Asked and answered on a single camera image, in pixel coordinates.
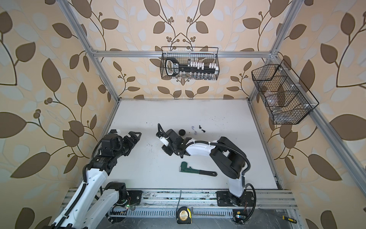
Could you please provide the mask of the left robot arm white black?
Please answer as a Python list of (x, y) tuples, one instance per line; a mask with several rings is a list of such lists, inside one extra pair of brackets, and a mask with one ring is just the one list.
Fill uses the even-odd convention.
[(97, 144), (94, 156), (83, 168), (83, 180), (66, 208), (54, 220), (50, 229), (95, 229), (114, 205), (127, 205), (130, 196), (126, 184), (110, 182), (93, 203), (118, 158), (128, 156), (141, 138), (140, 132), (130, 131), (122, 137), (112, 129)]

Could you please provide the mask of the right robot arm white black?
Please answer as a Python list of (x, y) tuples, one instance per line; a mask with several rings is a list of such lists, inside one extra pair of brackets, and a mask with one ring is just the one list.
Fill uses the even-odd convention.
[(184, 156), (207, 156), (213, 160), (220, 171), (229, 178), (229, 191), (218, 196), (219, 206), (245, 206), (250, 201), (250, 194), (246, 194), (247, 187), (254, 186), (245, 183), (245, 174), (251, 164), (246, 154), (227, 137), (222, 136), (217, 141), (209, 142), (187, 137), (183, 139), (174, 130), (164, 131), (158, 124), (156, 136), (163, 143), (162, 150), (168, 154)]

